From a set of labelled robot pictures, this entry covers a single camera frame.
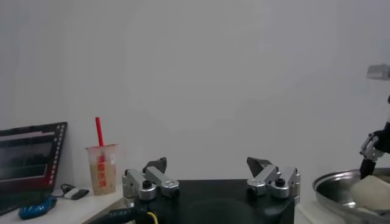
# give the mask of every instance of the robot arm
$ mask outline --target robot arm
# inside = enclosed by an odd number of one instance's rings
[[[364,156],[360,166],[360,178],[372,175],[378,158],[385,153],[390,153],[390,114],[383,130],[369,134],[367,140],[361,146],[360,154]]]

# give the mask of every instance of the screw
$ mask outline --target screw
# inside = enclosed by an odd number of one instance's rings
[[[286,184],[286,181],[285,181],[284,179],[281,179],[281,178],[279,178],[279,179],[277,179],[277,180],[275,181],[275,185],[276,185],[277,187],[283,187],[285,184]]]
[[[143,189],[149,189],[149,188],[151,188],[151,187],[152,187],[152,182],[151,182],[151,181],[146,180],[146,181],[143,181],[143,182],[142,182],[142,188],[143,188]]]

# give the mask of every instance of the metal bowl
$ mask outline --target metal bowl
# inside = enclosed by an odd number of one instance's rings
[[[377,177],[390,177],[390,169],[376,169]],[[390,223],[389,217],[360,211],[353,202],[350,188],[360,180],[359,170],[346,170],[326,174],[313,182],[317,200],[327,209],[343,217],[349,224]]]

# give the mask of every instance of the white table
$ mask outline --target white table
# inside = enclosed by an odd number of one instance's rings
[[[21,220],[18,216],[18,209],[0,216],[0,223],[7,224],[69,224],[84,223],[102,211],[106,211],[122,198],[122,187],[117,186],[116,192],[94,196],[90,192],[86,197],[77,201],[59,198],[57,205],[46,215],[29,220]]]
[[[305,217],[306,222],[310,224],[346,224],[344,219],[324,208],[317,201],[297,205],[296,214]]]

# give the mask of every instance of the plastic cup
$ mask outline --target plastic cup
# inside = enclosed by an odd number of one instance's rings
[[[95,195],[115,192],[116,144],[87,148],[90,161],[92,189]]]

